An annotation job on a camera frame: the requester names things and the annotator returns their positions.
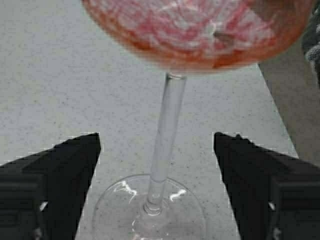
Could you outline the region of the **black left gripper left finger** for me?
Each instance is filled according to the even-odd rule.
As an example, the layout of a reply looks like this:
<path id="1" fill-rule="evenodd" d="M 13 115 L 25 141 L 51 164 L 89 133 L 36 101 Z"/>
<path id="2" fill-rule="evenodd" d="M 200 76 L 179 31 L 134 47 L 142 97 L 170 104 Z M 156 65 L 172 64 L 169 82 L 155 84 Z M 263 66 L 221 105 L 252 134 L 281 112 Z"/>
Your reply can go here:
<path id="1" fill-rule="evenodd" d="M 91 133 L 1 165 L 1 239 L 75 239 L 100 152 Z"/>

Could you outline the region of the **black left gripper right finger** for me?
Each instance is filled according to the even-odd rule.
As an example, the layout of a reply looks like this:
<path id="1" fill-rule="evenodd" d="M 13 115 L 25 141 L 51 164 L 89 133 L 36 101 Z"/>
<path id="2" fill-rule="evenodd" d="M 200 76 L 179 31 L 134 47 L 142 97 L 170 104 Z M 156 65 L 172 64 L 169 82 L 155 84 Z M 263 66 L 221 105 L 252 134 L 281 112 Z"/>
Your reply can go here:
<path id="1" fill-rule="evenodd" d="M 320 169 L 216 132 L 213 149 L 243 240 L 317 240 Z"/>

